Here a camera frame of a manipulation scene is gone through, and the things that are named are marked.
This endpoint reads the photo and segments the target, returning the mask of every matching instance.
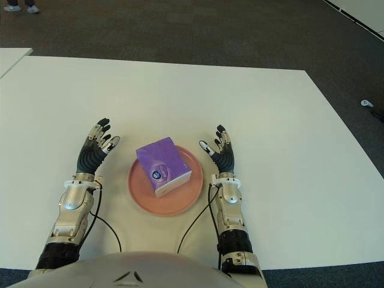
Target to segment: person's feet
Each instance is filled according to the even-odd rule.
[[[33,6],[28,7],[27,11],[28,11],[28,13],[34,14],[34,13],[38,12],[38,8],[35,5],[33,5]]]
[[[6,7],[4,7],[4,10],[6,11],[6,12],[17,12],[17,11],[20,11],[21,10],[21,8],[20,8],[20,6],[11,6],[11,5],[9,5],[9,6],[6,6]]]

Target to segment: purple tissue box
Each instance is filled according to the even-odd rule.
[[[137,149],[136,155],[157,198],[190,180],[192,171],[170,137]]]

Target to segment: robotic hand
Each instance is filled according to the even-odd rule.
[[[119,143],[119,136],[110,139],[111,135],[108,134],[102,138],[104,133],[110,128],[108,123],[109,119],[104,118],[98,121],[90,130],[77,159],[76,173],[95,175],[97,168],[107,157],[108,153]]]
[[[108,153],[117,146],[120,137],[103,137],[110,128],[109,119],[97,122],[89,132],[77,160],[73,180],[65,182],[67,191],[59,201],[59,216],[53,225],[36,270],[30,277],[73,263],[79,259],[79,250],[85,240],[88,214],[93,206],[93,192],[100,189],[95,173]]]
[[[241,212],[242,195],[239,191],[240,180],[233,172],[233,156],[230,137],[225,128],[217,127],[215,143],[219,152],[213,150],[205,141],[200,141],[201,148],[211,156],[217,165],[219,175],[212,175],[211,187],[217,187],[216,203],[218,206],[218,252],[222,256],[221,270],[232,278],[253,275],[258,282],[264,282],[257,257],[253,254],[252,244]]]
[[[232,145],[230,143],[229,134],[226,129],[219,125],[217,127],[216,135],[218,139],[215,139],[220,152],[213,150],[205,141],[200,141],[200,147],[211,156],[212,160],[216,164],[219,173],[231,173],[235,167],[235,157],[233,156]]]

